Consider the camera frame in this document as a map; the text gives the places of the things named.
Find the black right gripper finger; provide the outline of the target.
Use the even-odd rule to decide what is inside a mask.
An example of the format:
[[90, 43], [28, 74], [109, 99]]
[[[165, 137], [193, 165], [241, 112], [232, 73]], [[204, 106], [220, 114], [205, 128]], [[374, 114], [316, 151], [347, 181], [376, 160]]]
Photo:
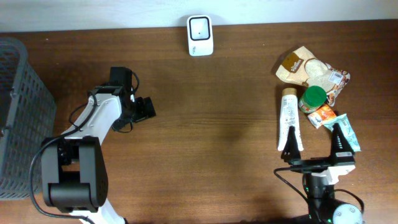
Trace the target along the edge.
[[281, 159], [284, 162], [298, 162], [301, 160], [299, 145], [295, 136], [295, 127], [290, 126], [287, 135], [287, 141], [281, 154]]
[[332, 158], [353, 157], [353, 150], [346, 140], [340, 125], [335, 123], [332, 126], [331, 154]]

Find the teal snack packet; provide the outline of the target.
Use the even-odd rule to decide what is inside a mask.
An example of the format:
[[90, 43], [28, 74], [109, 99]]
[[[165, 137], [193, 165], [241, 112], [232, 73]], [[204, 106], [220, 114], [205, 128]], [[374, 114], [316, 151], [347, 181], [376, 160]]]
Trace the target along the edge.
[[361, 152], [361, 148], [356, 137], [356, 134], [349, 122], [349, 119], [346, 114], [339, 115], [331, 120], [324, 121], [323, 125], [330, 131], [333, 131], [333, 125], [339, 124], [340, 129], [346, 138], [348, 144], [351, 146], [354, 152]]

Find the orange tissue packet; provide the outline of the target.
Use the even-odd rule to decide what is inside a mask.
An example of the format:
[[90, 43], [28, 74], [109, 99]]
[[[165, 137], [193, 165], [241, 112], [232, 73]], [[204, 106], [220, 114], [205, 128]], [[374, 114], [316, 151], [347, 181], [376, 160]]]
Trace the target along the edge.
[[323, 124], [329, 120], [336, 118], [335, 112], [328, 106], [323, 105], [316, 111], [310, 113], [307, 118], [311, 124], [316, 128], [320, 128]]

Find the white tube with brown cap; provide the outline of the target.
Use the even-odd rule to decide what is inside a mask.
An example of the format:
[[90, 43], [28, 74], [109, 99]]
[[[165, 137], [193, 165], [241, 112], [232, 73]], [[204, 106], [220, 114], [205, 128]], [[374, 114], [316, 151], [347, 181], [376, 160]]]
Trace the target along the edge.
[[303, 151], [303, 144], [299, 125], [299, 107], [297, 99], [297, 90], [295, 88], [285, 88], [282, 90], [282, 99], [280, 106], [279, 120], [279, 142], [278, 151], [283, 151], [290, 127], [295, 128], [295, 138], [298, 144], [298, 150]]

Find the green lid jar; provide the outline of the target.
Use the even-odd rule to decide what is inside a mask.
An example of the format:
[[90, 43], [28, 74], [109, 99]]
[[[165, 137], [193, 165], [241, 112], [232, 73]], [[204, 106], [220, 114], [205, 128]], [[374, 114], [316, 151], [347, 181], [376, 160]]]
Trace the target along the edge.
[[300, 100], [298, 108], [304, 113], [312, 113], [326, 102], [326, 92], [320, 86], [308, 87]]

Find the beige brown snack bag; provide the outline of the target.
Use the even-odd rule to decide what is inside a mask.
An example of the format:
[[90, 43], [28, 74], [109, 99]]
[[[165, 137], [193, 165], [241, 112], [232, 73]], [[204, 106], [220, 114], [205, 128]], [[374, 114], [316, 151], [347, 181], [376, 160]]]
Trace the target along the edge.
[[289, 51], [277, 64], [275, 75], [285, 83], [323, 88], [329, 106], [335, 105], [336, 98], [351, 80], [349, 72], [322, 62], [304, 46]]

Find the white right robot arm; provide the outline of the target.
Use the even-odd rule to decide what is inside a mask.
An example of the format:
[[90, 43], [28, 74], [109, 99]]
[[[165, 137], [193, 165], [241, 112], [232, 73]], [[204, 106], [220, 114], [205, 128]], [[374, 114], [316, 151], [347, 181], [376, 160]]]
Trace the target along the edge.
[[[308, 215], [290, 219], [292, 223], [364, 223], [364, 202], [352, 192], [341, 189], [352, 196], [359, 206], [338, 200], [335, 184], [342, 175], [355, 169], [355, 152], [346, 140], [339, 124], [333, 125], [331, 150], [328, 157], [301, 159], [295, 127], [288, 128], [287, 142], [281, 158], [289, 166], [274, 170], [281, 181], [296, 191], [308, 206]], [[278, 172], [292, 171], [302, 174], [304, 192], [299, 191]]]

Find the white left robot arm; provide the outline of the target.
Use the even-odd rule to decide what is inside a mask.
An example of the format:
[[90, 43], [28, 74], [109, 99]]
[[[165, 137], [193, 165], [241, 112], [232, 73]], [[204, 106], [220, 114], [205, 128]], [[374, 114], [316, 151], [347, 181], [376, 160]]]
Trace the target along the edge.
[[122, 132], [156, 116], [152, 100], [130, 86], [97, 86], [69, 129], [46, 139], [39, 151], [44, 202], [58, 217], [82, 223], [126, 223], [108, 200], [108, 175], [101, 145], [109, 130]]

